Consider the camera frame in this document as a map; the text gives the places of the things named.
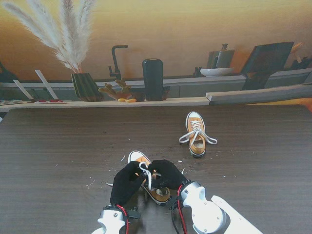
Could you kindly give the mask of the right robot hand black glove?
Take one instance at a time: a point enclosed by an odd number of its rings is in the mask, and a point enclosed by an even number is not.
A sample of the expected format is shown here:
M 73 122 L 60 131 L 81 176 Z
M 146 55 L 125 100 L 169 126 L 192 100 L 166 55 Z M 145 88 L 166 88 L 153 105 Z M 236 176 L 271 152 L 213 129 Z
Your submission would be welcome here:
M 154 160 L 149 164 L 148 170 L 151 173 L 156 170 L 157 173 L 161 174 L 161 177 L 152 179 L 152 188 L 178 190 L 181 184 L 188 181 L 172 162 L 165 159 Z

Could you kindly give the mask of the left robot hand black glove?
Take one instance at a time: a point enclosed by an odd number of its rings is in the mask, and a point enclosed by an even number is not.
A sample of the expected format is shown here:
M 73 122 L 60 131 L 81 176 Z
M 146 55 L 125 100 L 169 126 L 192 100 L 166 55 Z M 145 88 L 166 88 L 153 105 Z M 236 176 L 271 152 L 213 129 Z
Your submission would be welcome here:
M 139 168 L 139 162 L 129 162 L 114 178 L 110 203 L 124 206 L 139 190 L 145 179 L 146 175 Z

